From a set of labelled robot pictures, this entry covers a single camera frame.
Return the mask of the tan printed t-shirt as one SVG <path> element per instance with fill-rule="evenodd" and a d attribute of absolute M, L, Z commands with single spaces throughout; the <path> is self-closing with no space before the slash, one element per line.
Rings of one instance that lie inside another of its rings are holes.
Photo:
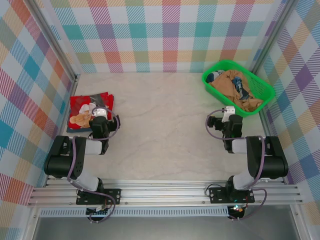
<path fill-rule="evenodd" d="M 227 70 L 209 83 L 226 98 L 246 112 L 253 112 L 263 100 L 254 97 L 248 79 L 238 70 Z"/>

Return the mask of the folded dark blue t-shirt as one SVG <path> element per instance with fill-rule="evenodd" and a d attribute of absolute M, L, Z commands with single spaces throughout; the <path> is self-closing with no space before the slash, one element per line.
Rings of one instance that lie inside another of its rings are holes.
<path fill-rule="evenodd" d="M 87 128 L 71 128 L 69 126 L 67 126 L 66 128 L 66 132 L 67 133 L 83 133 L 83 132 L 91 132 L 91 128 L 87 127 Z"/>

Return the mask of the folded red printed t-shirt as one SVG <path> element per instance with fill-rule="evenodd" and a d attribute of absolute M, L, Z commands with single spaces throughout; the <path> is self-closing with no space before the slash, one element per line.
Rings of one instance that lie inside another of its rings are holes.
<path fill-rule="evenodd" d="M 108 92 L 71 96 L 67 126 L 70 128 L 89 128 L 89 121 L 94 118 L 92 110 L 96 107 L 106 107 L 113 110 L 114 100 L 114 95 Z"/>

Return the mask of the green plastic basket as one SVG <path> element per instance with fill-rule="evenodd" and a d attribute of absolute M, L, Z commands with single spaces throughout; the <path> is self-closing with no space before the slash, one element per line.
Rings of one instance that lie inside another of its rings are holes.
<path fill-rule="evenodd" d="M 213 71 L 228 71 L 228 70 L 237 70 L 242 72 L 245 77 L 248 80 L 248 85 L 253 93 L 254 97 L 263 100 L 262 105 L 260 105 L 256 110 L 252 112 L 247 112 L 242 110 L 240 107 L 238 107 L 235 103 L 233 103 L 231 100 L 229 100 L 227 97 L 225 97 L 223 94 L 221 94 L 219 91 L 217 91 L 213 86 L 208 84 L 206 82 L 206 78 L 208 74 L 210 74 Z M 214 96 L 217 100 L 222 102 L 225 106 L 234 106 L 235 113 L 237 115 L 242 116 L 243 118 L 254 115 L 258 113 L 269 101 L 271 101 L 275 97 L 275 91 L 272 88 L 271 85 L 266 83 L 264 80 L 260 79 L 253 73 L 251 73 L 249 70 L 244 68 L 243 66 L 239 65 L 238 63 L 232 61 L 232 60 L 221 60 L 217 62 L 215 65 L 213 65 L 211 68 L 209 68 L 207 71 L 205 71 L 202 75 L 202 82 L 205 85 L 205 90 L 210 93 L 212 96 Z"/>

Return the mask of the navy printed t-shirt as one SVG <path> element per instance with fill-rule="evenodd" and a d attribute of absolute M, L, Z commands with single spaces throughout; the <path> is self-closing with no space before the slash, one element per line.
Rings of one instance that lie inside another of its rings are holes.
<path fill-rule="evenodd" d="M 206 82 L 209 84 L 209 83 L 212 83 L 217 77 L 219 77 L 224 71 L 223 70 L 216 70 L 216 71 L 213 71 L 211 73 L 208 74 L 208 76 L 206 77 Z"/>

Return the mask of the small black controller board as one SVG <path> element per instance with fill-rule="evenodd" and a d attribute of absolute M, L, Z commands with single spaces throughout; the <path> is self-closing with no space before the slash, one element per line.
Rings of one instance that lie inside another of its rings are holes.
<path fill-rule="evenodd" d="M 93 216 L 106 216 L 109 214 L 109 208 L 106 207 L 105 205 L 103 206 L 98 206 L 98 207 L 88 207 L 85 211 L 85 214 L 87 216 L 93 217 Z"/>
<path fill-rule="evenodd" d="M 245 215 L 246 206 L 228 206 L 228 214 L 232 218 L 242 218 Z"/>

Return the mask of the grey metal panel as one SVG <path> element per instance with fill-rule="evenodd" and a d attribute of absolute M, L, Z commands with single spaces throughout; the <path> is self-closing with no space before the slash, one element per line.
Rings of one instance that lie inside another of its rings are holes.
<path fill-rule="evenodd" d="M 41 218 L 32 240 L 300 240 L 291 224 L 259 226 L 223 217 Z"/>

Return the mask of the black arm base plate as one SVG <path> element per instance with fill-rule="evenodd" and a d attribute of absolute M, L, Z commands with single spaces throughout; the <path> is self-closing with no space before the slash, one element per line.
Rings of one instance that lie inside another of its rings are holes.
<path fill-rule="evenodd" d="M 113 200 L 110 197 L 105 196 L 108 195 L 114 199 L 116 205 L 120 204 L 120 188 L 105 188 L 102 193 L 103 195 L 77 190 L 75 203 L 76 205 L 111 205 L 113 204 Z"/>
<path fill-rule="evenodd" d="M 226 187 L 209 188 L 209 197 L 211 204 L 246 204 L 255 202 L 253 191 L 235 189 L 229 191 Z"/>

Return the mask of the aluminium mounting rail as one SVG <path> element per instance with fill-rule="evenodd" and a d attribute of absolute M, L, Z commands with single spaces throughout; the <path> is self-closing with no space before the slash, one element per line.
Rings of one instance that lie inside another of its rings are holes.
<path fill-rule="evenodd" d="M 209 180 L 124 180 L 104 179 L 104 187 L 121 189 L 121 207 L 199 207 L 209 206 L 208 186 L 225 185 Z M 300 205 L 304 201 L 298 187 L 281 179 L 261 181 L 254 191 L 257 206 L 267 193 L 266 205 Z M 76 207 L 76 189 L 65 179 L 49 177 L 43 187 L 36 187 L 28 207 Z"/>

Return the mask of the aluminium corner post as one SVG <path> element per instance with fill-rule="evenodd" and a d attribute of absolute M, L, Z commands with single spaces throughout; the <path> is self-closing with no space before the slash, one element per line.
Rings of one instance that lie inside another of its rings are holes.
<path fill-rule="evenodd" d="M 61 62 L 61 65 L 66 70 L 68 76 L 72 79 L 73 84 L 77 84 L 77 74 L 74 72 L 67 56 L 65 55 L 61 45 L 59 44 L 57 38 L 55 37 L 50 25 L 48 24 L 46 18 L 44 17 L 41 9 L 37 5 L 35 0 L 23 0 L 25 5 L 28 7 L 32 16 L 35 18 L 35 21 L 39 25 L 42 34 L 45 36 L 49 45 L 53 48 L 53 51 L 57 54 L 58 59 Z"/>
<path fill-rule="evenodd" d="M 274 0 L 246 62 L 245 66 L 250 72 L 256 74 L 259 71 L 298 2 L 299 0 Z"/>

